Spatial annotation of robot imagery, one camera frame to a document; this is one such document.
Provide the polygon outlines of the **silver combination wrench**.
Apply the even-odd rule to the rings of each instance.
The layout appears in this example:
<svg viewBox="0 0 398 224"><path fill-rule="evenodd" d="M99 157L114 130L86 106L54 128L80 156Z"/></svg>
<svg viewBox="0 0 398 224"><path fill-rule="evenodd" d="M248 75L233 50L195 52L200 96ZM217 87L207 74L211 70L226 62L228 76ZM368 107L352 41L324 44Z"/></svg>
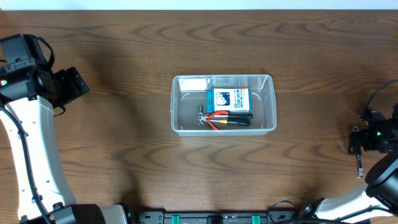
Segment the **silver combination wrench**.
<svg viewBox="0 0 398 224"><path fill-rule="evenodd" d="M353 131L359 131L359 128L354 126ZM362 166L362 155L355 155L355 156L356 156L356 162L357 162L357 167L358 167L358 178L362 179L364 176L363 166Z"/></svg>

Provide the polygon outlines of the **red handled pliers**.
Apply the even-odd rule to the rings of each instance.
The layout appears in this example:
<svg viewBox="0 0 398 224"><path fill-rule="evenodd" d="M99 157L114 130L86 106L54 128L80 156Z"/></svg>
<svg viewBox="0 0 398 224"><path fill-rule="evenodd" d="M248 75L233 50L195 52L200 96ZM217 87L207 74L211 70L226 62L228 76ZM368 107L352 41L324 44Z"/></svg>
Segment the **red handled pliers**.
<svg viewBox="0 0 398 224"><path fill-rule="evenodd" d="M213 130L218 130L217 126L215 126L215 123L227 124L228 116L229 112L225 110L217 111L214 112L213 114L205 114L204 112L199 111L197 113L197 120L202 126L205 126L207 124Z"/></svg>

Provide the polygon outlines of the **blue white screwdriver box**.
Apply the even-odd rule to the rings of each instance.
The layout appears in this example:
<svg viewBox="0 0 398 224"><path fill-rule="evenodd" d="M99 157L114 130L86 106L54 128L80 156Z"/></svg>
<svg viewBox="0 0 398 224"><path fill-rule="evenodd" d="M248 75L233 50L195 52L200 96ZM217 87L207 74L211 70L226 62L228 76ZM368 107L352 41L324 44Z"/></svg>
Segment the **blue white screwdriver box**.
<svg viewBox="0 0 398 224"><path fill-rule="evenodd" d="M250 112L251 90L248 88L212 88L206 92L206 111Z"/></svg>

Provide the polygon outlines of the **clear plastic container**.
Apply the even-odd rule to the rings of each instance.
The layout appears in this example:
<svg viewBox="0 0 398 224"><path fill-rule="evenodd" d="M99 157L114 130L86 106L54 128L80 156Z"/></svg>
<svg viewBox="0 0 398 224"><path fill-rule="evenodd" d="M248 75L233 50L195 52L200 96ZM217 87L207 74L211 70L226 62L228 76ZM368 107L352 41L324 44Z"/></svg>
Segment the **clear plastic container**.
<svg viewBox="0 0 398 224"><path fill-rule="evenodd" d="M206 92L212 88L248 88L251 90L250 126L216 124L202 126L197 120L198 107L206 111ZM277 107L270 75L180 75L172 81L170 99L171 127L179 136L255 136L277 127Z"/></svg>

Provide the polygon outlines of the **black yellow screwdriver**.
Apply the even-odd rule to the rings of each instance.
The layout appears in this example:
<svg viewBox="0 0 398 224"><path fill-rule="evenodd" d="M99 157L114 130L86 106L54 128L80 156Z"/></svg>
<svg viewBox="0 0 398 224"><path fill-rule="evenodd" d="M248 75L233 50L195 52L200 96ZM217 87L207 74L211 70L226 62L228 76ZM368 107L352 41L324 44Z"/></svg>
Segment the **black yellow screwdriver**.
<svg viewBox="0 0 398 224"><path fill-rule="evenodd" d="M250 126L251 122L248 119L206 119L205 123L215 123L224 125L235 125L235 126Z"/></svg>

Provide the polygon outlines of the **small hammer black handle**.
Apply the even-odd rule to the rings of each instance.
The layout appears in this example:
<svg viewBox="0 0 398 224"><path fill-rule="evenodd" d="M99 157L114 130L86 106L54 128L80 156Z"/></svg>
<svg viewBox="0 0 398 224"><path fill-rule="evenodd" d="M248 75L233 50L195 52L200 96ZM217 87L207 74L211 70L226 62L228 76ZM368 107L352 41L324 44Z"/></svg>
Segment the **small hammer black handle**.
<svg viewBox="0 0 398 224"><path fill-rule="evenodd" d="M198 107L198 112L199 111L204 112L202 105L200 105ZM239 120L248 119L248 120L250 120L250 122L251 122L251 119L253 119L253 115L251 113L233 113L230 111L228 111L228 112L229 112L228 119L239 119Z"/></svg>

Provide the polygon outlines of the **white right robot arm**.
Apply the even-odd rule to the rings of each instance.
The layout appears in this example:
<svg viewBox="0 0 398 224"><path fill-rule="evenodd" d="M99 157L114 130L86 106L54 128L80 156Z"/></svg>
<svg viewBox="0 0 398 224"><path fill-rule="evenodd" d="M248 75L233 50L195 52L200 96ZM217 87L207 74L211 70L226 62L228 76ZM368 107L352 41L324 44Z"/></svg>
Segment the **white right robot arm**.
<svg viewBox="0 0 398 224"><path fill-rule="evenodd" d="M348 154L356 157L358 177L365 184L340 197L321 198L298 213L310 223L360 223L374 217L397 216L397 105L390 118L366 109L361 119L366 129L354 127L349 134ZM362 152L385 156L363 176Z"/></svg>

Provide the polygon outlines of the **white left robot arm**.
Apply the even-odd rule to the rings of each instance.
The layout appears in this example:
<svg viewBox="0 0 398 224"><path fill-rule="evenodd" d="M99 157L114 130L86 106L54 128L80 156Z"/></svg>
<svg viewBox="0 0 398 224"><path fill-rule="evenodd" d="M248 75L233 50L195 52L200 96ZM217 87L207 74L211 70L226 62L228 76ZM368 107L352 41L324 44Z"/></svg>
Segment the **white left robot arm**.
<svg viewBox="0 0 398 224"><path fill-rule="evenodd" d="M19 190L20 223L130 223L121 204L79 204L66 180L57 149L55 109L89 92L75 67L53 72L42 37L1 39L1 122L11 144Z"/></svg>

